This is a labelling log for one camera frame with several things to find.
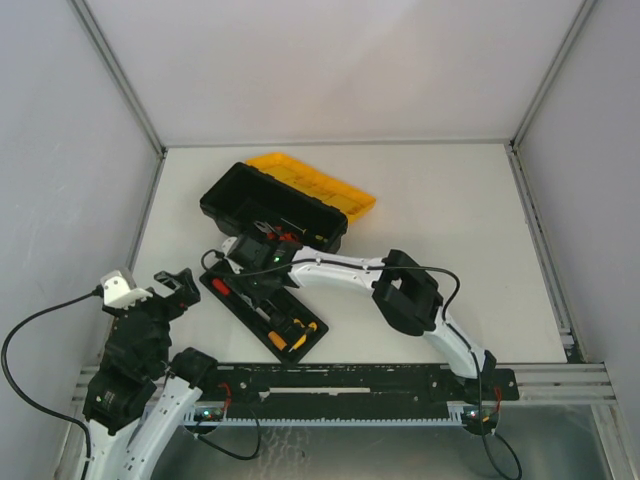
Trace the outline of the black toolbox tray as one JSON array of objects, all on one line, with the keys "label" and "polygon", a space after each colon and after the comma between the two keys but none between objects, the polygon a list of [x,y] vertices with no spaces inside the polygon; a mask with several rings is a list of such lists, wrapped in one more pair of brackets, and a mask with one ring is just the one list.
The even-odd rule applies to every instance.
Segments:
[{"label": "black toolbox tray", "polygon": [[[285,287],[274,292],[259,305],[248,305],[234,292],[234,277],[228,263],[219,260],[199,277],[199,281],[285,366],[297,365],[328,333],[327,324]],[[231,293],[228,296],[221,295],[212,287],[211,281],[214,278],[223,280],[229,286]],[[303,327],[295,323],[296,319],[303,325],[316,322],[318,329],[299,349],[290,352],[290,347],[303,332]],[[283,351],[279,351],[269,340],[270,331],[276,331],[287,342]]]}]

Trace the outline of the orange needle nose pliers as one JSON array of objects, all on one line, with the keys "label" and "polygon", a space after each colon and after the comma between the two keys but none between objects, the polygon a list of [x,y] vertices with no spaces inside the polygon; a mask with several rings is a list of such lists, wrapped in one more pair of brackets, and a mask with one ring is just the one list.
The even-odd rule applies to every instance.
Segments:
[{"label": "orange needle nose pliers", "polygon": [[299,239],[297,237],[296,234],[286,231],[286,230],[282,230],[281,228],[275,228],[274,233],[277,235],[278,239],[280,241],[287,241],[287,242],[298,242]]}]

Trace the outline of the yellow black small screwdriver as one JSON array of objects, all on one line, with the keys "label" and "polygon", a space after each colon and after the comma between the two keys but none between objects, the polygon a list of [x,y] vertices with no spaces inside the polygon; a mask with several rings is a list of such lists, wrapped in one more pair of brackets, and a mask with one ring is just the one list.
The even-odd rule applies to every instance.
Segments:
[{"label": "yellow black small screwdriver", "polygon": [[308,325],[303,325],[300,320],[296,319],[295,323],[303,327],[303,332],[301,336],[290,347],[290,352],[299,349],[308,340],[308,337],[318,329],[318,325],[316,322],[310,322]]}]

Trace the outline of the yellow black plastic toolbox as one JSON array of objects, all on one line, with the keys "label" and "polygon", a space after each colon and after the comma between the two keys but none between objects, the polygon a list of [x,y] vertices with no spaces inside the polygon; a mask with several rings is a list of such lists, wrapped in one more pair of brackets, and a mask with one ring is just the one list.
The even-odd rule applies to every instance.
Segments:
[{"label": "yellow black plastic toolbox", "polygon": [[371,194],[281,152],[235,163],[200,199],[202,212],[227,236],[255,230],[255,221],[296,234],[286,218],[326,238],[298,242],[329,253],[375,204]]}]

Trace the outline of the black orange combination pliers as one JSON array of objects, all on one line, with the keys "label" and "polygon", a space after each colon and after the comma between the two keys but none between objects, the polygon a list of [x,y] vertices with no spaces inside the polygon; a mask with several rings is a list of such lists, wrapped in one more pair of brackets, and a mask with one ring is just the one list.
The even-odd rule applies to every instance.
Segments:
[{"label": "black orange combination pliers", "polygon": [[281,232],[276,227],[271,226],[264,221],[255,221],[253,225],[262,233],[266,235],[269,240],[279,240]]}]

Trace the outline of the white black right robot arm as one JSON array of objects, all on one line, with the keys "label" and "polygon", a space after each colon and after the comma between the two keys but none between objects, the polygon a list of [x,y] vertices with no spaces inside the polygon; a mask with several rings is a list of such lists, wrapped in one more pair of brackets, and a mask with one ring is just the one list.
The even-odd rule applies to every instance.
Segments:
[{"label": "white black right robot arm", "polygon": [[280,288],[329,285],[367,294],[387,324],[422,337],[445,359],[453,375],[486,381],[496,367],[494,355],[456,324],[449,307],[461,288],[454,272],[423,266],[401,250],[377,258],[331,254],[286,240],[231,237],[222,245],[230,278],[248,285],[260,298]]}]

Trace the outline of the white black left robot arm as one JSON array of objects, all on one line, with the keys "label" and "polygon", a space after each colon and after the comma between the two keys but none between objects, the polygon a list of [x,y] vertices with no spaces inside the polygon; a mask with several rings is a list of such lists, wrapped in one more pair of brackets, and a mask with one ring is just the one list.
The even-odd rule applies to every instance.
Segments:
[{"label": "white black left robot arm", "polygon": [[85,479],[150,478],[186,413],[213,386],[213,357],[193,347],[169,354],[171,322],[201,300],[191,270],[154,279],[170,295],[137,286],[127,270],[100,280],[102,309],[116,324],[84,401]]}]

